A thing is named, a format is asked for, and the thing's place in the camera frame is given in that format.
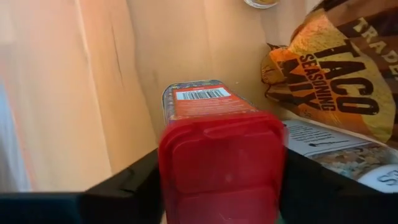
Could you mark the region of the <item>white lid spice jar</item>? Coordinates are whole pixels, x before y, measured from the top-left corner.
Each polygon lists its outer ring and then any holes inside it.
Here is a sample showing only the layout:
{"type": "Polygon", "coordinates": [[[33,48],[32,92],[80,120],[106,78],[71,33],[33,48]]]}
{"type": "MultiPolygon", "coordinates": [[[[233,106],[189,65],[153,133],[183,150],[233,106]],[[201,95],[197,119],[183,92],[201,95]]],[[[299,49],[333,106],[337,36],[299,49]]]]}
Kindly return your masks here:
{"type": "Polygon", "coordinates": [[[383,193],[398,193],[398,150],[300,120],[283,122],[287,147],[383,193]]]}

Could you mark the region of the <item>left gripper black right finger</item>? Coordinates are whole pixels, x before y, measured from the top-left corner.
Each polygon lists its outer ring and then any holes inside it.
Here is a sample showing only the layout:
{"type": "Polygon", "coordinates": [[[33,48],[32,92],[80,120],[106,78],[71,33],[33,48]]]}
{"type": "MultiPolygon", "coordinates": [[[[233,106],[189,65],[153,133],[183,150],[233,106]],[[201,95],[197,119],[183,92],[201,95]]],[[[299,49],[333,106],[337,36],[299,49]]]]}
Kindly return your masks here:
{"type": "Polygon", "coordinates": [[[398,193],[379,192],[289,149],[279,210],[285,224],[398,224],[398,193]]]}

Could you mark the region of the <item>brown orange snack packet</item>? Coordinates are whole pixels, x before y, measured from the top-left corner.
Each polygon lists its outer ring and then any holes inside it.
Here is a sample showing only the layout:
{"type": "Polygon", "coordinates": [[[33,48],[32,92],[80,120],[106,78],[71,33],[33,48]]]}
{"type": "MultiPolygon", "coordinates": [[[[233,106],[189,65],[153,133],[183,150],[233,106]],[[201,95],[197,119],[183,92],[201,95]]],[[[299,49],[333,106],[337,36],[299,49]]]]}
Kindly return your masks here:
{"type": "Polygon", "coordinates": [[[322,0],[261,75],[296,115],[398,147],[398,0],[322,0]]]}

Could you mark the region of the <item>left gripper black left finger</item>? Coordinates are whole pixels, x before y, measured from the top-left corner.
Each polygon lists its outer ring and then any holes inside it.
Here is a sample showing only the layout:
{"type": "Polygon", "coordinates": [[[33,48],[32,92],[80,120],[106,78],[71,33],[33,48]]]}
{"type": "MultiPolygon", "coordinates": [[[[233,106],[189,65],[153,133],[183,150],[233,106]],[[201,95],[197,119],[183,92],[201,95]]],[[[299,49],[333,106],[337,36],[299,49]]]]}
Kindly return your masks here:
{"type": "Polygon", "coordinates": [[[160,224],[164,203],[157,150],[83,192],[82,224],[160,224]]]}

